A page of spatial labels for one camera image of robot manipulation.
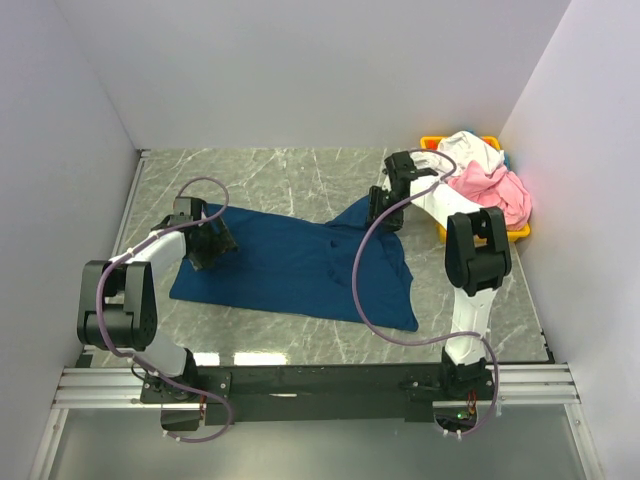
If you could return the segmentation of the yellow plastic bin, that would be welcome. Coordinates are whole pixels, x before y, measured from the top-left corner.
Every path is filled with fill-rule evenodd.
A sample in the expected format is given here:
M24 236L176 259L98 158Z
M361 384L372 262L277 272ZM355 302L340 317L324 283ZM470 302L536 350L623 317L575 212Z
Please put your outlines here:
M509 160L508 160L508 156L507 156L507 153L506 153L505 151L504 151L504 153L505 153L505 160L506 160L506 163L507 163L507 166L505 166L505 167L506 167L509 171L511 171L511 169L510 169L510 164L509 164ZM527 224L525 225L525 227L524 227L523 229L521 229L521 230L517 230L517 231L509 231L509 230L507 229L507 238L508 238L508 240L509 240L510 242L516 242L517 240L519 240L519 239L521 239L521 238L525 238L525 237L527 237L530 233L531 233L531 229L530 229L529 223L527 222Z

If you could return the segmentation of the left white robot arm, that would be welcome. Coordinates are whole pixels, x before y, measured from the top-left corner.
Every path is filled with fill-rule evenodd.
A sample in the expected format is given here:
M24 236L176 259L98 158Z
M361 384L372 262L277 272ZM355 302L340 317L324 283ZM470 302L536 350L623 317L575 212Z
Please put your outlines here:
M179 196L173 212L140 245L109 260L92 260L82 272L77 337L84 345L138 359L151 375L164 375L164 389L176 401L193 399L200 378L193 353L159 332L154 283L186 261L209 270L237 244L221 217L225 206Z

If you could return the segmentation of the black base beam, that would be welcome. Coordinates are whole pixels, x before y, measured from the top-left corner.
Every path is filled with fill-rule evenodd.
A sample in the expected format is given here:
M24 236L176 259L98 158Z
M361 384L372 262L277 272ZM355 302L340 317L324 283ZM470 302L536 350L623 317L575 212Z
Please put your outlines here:
M436 402L488 401L489 369L460 380L436 363L198 368L203 390L240 422L402 419L433 422Z

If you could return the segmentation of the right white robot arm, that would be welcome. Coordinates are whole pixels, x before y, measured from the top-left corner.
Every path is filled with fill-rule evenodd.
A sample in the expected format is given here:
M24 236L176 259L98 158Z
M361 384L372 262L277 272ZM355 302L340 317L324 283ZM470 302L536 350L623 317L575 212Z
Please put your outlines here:
M358 267L368 240L378 229L397 232L404 224L404 209L412 204L445 228L445 272L454 287L451 333L446 336L445 358L453 365L439 374L444 395L460 399L474 386L467 366L485 358L485 338L493 300L512 267L505 218L498 207L483 207L466 199L446 183L456 163L444 153L434 155L450 164L440 173L415 165L410 151L384 160L388 186L369 191L369 229L356 253Z

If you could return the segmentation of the pink t shirt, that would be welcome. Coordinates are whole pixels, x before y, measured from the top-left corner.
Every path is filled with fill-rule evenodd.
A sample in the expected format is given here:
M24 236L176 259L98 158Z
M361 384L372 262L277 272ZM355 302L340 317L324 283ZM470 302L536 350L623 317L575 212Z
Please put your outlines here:
M532 199L519 177L504 165L487 173L471 161L464 172L451 178L448 185L467 200L483 207L499 207L509 231L521 230L529 221Z

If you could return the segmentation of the dark blue t shirt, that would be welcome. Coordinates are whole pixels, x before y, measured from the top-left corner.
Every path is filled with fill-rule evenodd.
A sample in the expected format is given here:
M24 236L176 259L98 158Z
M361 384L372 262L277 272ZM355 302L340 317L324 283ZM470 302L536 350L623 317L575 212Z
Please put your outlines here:
M326 223L228 207L222 215L238 249L196 271L183 261L170 289L175 300L360 322L415 332L413 276L398 236L367 231L361 198Z

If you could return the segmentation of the white t shirt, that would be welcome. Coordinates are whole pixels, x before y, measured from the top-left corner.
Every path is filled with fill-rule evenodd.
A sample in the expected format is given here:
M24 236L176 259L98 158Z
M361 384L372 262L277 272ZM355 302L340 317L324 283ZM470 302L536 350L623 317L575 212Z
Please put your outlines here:
M429 153L436 150L456 163L453 176L460 176L472 161L478 163L486 174L492 174L501 166L507 166L505 153L493 137L478 137L469 131L459 131L448 137L423 137L421 150L410 153L418 168L432 168L446 173L452 165L441 155Z

